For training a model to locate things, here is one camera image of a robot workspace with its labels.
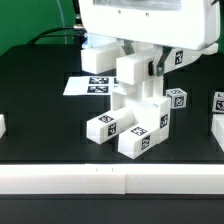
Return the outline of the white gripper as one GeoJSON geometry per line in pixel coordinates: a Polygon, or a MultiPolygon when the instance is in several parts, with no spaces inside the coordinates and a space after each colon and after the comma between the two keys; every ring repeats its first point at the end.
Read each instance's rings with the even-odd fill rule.
{"type": "Polygon", "coordinates": [[[79,6],[88,32],[125,39],[124,56],[135,53],[132,41],[161,45],[153,61],[156,76],[165,73],[172,47],[202,50],[220,36],[219,0],[79,0],[79,6]]]}

